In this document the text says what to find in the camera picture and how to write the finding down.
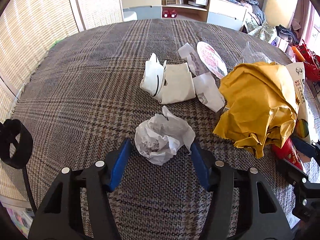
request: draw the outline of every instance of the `pink curtain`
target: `pink curtain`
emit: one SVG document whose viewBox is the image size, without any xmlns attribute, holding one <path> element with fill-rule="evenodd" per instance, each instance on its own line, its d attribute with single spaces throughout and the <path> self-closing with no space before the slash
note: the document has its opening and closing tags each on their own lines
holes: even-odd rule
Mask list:
<svg viewBox="0 0 320 240">
<path fill-rule="evenodd" d="M 310 0 L 298 0 L 293 18 L 294 21 L 299 23 L 301 26 L 300 29 L 296 30 L 298 38 L 301 38 L 301 42 L 304 40 L 308 44 L 308 41 L 310 40 L 314 25 L 314 13 L 315 8 L 311 4 Z"/>
</svg>

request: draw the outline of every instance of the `gray drawer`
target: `gray drawer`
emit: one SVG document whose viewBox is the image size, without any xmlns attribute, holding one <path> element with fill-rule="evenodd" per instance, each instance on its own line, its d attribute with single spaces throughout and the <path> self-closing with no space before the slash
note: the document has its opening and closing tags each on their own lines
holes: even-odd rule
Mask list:
<svg viewBox="0 0 320 240">
<path fill-rule="evenodd" d="M 138 20 L 161 19 L 161 6 L 142 6 L 123 9 L 124 12 L 134 11 L 137 13 Z"/>
<path fill-rule="evenodd" d="M 223 14 L 209 12 L 207 23 L 211 23 L 211 24 L 215 24 L 215 25 L 219 25 L 222 27 L 227 27 L 227 28 L 239 31 L 242 27 L 243 21 L 223 15 Z"/>
</svg>

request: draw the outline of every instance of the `red bottle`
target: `red bottle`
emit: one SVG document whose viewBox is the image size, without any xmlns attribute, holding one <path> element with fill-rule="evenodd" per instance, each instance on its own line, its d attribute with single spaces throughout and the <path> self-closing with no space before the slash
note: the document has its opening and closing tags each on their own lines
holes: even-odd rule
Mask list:
<svg viewBox="0 0 320 240">
<path fill-rule="evenodd" d="M 178 14 L 176 10 L 170 10 L 169 15 L 171 18 L 176 18 Z"/>
<path fill-rule="evenodd" d="M 286 159 L 303 172 L 306 172 L 300 156 L 290 138 L 286 140 L 282 148 L 279 148 L 273 144 L 271 149 L 279 159 Z"/>
<path fill-rule="evenodd" d="M 162 11 L 162 17 L 164 17 L 164 18 L 169 18 L 169 17 L 170 17 L 170 12 L 169 12 L 169 10 L 163 10 L 163 11 Z"/>
</svg>

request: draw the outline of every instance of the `white stool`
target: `white stool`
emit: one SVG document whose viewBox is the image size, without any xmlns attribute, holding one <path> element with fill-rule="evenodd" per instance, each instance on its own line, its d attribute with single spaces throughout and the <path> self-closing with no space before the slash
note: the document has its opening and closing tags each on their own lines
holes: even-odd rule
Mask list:
<svg viewBox="0 0 320 240">
<path fill-rule="evenodd" d="M 129 22 L 129 21 L 136 21 L 137 18 L 137 13 L 136 12 L 123 12 L 123 21 L 124 22 Z"/>
</svg>

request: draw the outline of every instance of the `orange handle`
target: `orange handle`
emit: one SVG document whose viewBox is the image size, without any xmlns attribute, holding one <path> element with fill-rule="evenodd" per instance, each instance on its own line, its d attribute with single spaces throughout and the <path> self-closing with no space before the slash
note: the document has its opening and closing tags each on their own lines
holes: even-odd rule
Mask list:
<svg viewBox="0 0 320 240">
<path fill-rule="evenodd" d="M 296 54 L 297 60 L 300 62 L 305 62 L 305 58 L 302 56 L 301 52 L 297 49 L 297 47 L 292 46 L 293 52 Z"/>
</svg>

